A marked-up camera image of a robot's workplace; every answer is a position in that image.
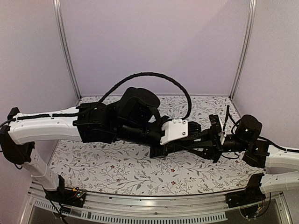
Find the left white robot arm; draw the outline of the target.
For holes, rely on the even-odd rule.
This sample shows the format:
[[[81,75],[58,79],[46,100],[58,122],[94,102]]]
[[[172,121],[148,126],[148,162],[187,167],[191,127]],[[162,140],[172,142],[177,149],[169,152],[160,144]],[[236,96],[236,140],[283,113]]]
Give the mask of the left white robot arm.
[[[176,151],[174,144],[198,138],[197,122],[161,116],[159,98],[144,88],[128,88],[120,100],[85,103],[61,114],[25,115],[13,108],[0,128],[0,147],[5,158],[22,165],[60,203],[69,199],[63,179],[53,173],[35,151],[44,140],[71,140],[83,143],[114,143],[119,140],[150,147],[150,156],[159,158]]]

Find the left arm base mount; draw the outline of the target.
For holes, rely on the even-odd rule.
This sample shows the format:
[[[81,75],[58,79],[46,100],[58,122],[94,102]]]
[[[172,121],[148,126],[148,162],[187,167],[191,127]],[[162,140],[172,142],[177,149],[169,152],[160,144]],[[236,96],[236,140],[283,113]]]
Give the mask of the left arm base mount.
[[[54,190],[44,189],[46,199],[57,202],[62,205],[69,205],[78,208],[83,208],[86,198],[86,191],[75,188],[66,188],[64,178],[58,175],[58,186]]]

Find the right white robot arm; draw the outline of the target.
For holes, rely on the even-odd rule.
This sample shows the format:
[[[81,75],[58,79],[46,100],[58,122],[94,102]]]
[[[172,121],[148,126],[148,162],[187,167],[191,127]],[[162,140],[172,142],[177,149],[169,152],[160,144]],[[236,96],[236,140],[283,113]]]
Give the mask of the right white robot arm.
[[[242,160],[256,168],[284,167],[293,171],[285,174],[254,174],[246,188],[237,191],[245,203],[252,203],[265,194],[296,190],[299,188],[299,151],[281,147],[261,137],[262,124],[251,115],[244,115],[230,135],[224,134],[224,126],[217,115],[209,116],[211,127],[199,134],[200,141],[194,142],[189,152],[201,158],[217,162],[223,153],[243,152]]]

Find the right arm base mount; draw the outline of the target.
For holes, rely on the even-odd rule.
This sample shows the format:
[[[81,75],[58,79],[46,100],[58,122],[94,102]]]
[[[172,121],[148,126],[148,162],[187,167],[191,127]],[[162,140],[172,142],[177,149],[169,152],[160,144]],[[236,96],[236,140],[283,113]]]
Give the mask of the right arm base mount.
[[[266,195],[260,189],[263,176],[263,173],[254,174],[250,177],[244,190],[227,193],[225,199],[228,207],[239,207],[266,199]]]

